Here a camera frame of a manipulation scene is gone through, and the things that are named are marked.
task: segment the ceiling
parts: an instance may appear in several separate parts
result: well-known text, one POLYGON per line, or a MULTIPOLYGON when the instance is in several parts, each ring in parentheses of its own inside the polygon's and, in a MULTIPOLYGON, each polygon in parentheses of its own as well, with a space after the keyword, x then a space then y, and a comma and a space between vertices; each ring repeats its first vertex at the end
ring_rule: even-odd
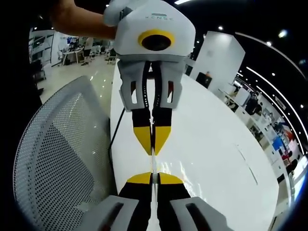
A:
MULTIPOLYGON (((176 0, 166 0, 187 16, 196 27, 196 41, 193 56, 197 56, 207 31, 218 31, 223 26, 223 33, 234 35, 240 32, 262 41, 271 41, 273 47, 287 55, 304 73, 302 76, 285 58, 268 46, 254 40, 234 35, 244 48, 246 55, 241 66, 243 80, 248 79, 252 87, 256 84, 268 95, 276 94, 275 90, 260 77, 246 69, 246 66, 260 73, 270 81, 289 100, 299 114, 304 126, 308 128, 308 46, 307 26, 304 22, 305 1, 280 0, 192 0, 181 5, 174 4, 176 0), (279 38, 282 29, 288 30, 288 35, 279 38)), ((108 0, 75 0, 75 3, 85 9, 103 13, 108 0)), ((48 22, 40 22, 41 27, 50 26, 48 22)), ((307 144, 306 136, 293 111, 291 120, 296 131, 301 131, 299 138, 307 144)))

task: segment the ceiling light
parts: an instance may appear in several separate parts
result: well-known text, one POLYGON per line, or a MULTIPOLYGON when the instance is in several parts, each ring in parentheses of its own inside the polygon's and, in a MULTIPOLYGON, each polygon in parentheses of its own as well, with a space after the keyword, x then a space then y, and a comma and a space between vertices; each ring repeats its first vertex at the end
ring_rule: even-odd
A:
POLYGON ((286 37, 288 34, 288 31, 287 30, 282 30, 280 31, 280 33, 278 34, 278 37, 279 38, 283 38, 283 37, 286 37))
POLYGON ((307 134, 307 131, 305 129, 305 126, 303 124, 303 121, 300 119, 298 113, 296 112, 296 110, 293 108, 293 106, 291 105, 291 103, 287 100, 287 98, 274 86, 271 84, 271 82, 269 82, 267 79, 265 79, 262 75, 260 75, 258 72, 254 71, 253 69, 249 68, 248 66, 246 67, 248 70, 250 70, 251 72, 255 73, 257 76, 259 76, 261 79, 263 79, 265 82, 267 82, 272 88, 274 88, 278 94, 280 94, 280 96, 287 102, 287 104, 290 106, 290 108, 292 109, 292 111, 294 112, 294 114, 296 115, 300 125, 302 126, 303 128, 303 131, 305 133, 305 136, 306 136, 306 139, 308 141, 308 134, 307 134))
POLYGON ((300 148, 301 148, 301 150, 302 150, 302 153, 304 153, 304 149, 303 149, 303 146, 302 146, 302 144, 301 144, 301 142, 300 142, 300 140, 299 140, 299 137, 298 137, 298 135, 297 135, 297 132, 295 131, 295 129, 294 129, 293 125, 291 124, 291 121, 289 120, 289 118, 285 115, 284 111, 278 106, 278 104, 277 104, 268 94, 266 94, 266 92, 265 92, 264 90, 262 90, 259 86, 257 86, 257 88, 258 88, 260 91, 262 91, 262 92, 264 93, 264 95, 266 95, 266 96, 272 101, 273 104, 275 104, 275 106, 278 108, 278 110, 279 110, 279 111, 281 112, 281 114, 283 115, 282 117, 283 117, 283 118, 285 117, 285 119, 288 121, 288 123, 290 124, 291 128, 294 130, 295 136, 296 136, 296 138, 297 138, 297 140, 298 140, 298 142, 299 142, 299 146, 300 146, 300 148))
POLYGON ((178 1, 175 2, 175 4, 180 5, 180 4, 185 3, 187 1, 191 1, 191 0, 178 0, 178 1))

